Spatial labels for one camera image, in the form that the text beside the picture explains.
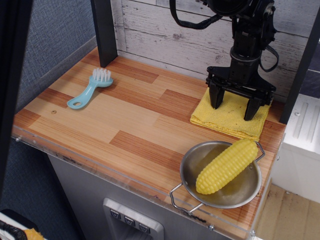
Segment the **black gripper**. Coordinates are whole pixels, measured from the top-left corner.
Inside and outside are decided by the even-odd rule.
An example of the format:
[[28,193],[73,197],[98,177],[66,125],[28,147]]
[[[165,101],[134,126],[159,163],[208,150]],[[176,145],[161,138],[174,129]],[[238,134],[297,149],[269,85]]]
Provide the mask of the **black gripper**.
[[242,56],[232,53],[229,67],[209,66],[206,84],[209,87],[210,104],[214,109],[221,105],[225,91],[248,98],[245,121],[251,121],[261,103],[270,103],[276,87],[258,73],[261,54]]

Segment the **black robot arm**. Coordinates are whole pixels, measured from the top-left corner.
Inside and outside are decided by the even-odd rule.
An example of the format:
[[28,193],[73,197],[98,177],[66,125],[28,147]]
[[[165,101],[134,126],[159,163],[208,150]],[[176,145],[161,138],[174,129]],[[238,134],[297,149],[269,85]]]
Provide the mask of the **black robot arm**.
[[278,56],[270,46],[277,32],[273,24],[274,1],[207,0],[205,3],[220,17],[231,18],[233,38],[230,66],[207,68],[210,104],[217,109],[225,92],[247,98],[244,120],[250,121],[261,106],[271,104],[276,91],[276,87],[258,73],[264,50]]

